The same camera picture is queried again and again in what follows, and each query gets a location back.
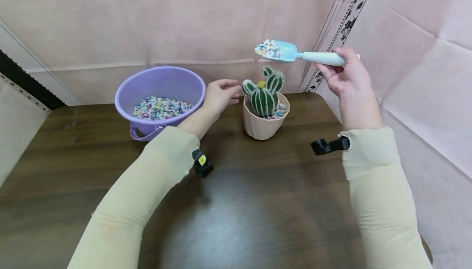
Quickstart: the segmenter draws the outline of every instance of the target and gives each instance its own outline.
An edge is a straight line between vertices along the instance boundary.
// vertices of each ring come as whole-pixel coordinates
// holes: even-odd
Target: artificial cactus
[[[263,68],[265,81],[254,84],[251,80],[243,82],[243,91],[251,97],[252,108],[262,117],[274,114],[279,106],[279,95],[277,94],[284,86],[285,76],[282,72],[273,70],[270,66]]]

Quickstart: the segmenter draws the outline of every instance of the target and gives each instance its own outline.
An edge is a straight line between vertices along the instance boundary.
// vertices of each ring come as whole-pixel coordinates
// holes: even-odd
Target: pink flower pot
[[[246,130],[246,133],[248,135],[252,136],[252,138],[257,140],[267,140],[275,134],[275,132],[284,122],[285,117],[290,111],[290,103],[284,95],[282,95],[281,93],[277,94],[279,95],[279,101],[285,104],[286,107],[286,112],[281,119],[261,119],[261,117],[252,114],[249,108],[246,106],[246,104],[250,101],[250,98],[247,95],[244,96],[244,129]]]

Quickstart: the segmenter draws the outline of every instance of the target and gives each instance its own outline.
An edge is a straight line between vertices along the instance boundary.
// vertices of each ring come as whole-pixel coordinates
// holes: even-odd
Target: arm sleeve
[[[196,136],[167,127],[118,178],[93,213],[69,269],[137,268],[141,236],[167,192],[193,166]]]
[[[368,268],[432,268],[418,232],[413,195],[400,164],[392,129],[341,132],[351,204]]]

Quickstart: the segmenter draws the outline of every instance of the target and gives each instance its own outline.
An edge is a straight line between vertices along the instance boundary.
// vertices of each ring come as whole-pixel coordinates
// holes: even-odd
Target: colorful pebble
[[[266,39],[265,42],[260,43],[255,49],[256,54],[266,59],[280,59],[283,51],[275,44],[273,40]]]
[[[186,113],[192,107],[192,104],[184,101],[151,96],[134,107],[133,116],[147,120],[170,119]]]
[[[249,109],[254,113],[254,109],[252,108],[252,105],[250,103],[247,104],[248,106],[251,106]],[[287,108],[285,104],[279,103],[279,106],[277,106],[277,109],[274,111],[274,114],[268,117],[261,117],[261,119],[281,119],[287,111]]]

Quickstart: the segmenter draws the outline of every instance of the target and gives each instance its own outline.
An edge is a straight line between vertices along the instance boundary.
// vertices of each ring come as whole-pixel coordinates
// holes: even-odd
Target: trowel handle
[[[302,60],[331,66],[344,67],[346,65],[344,58],[335,52],[304,52]]]

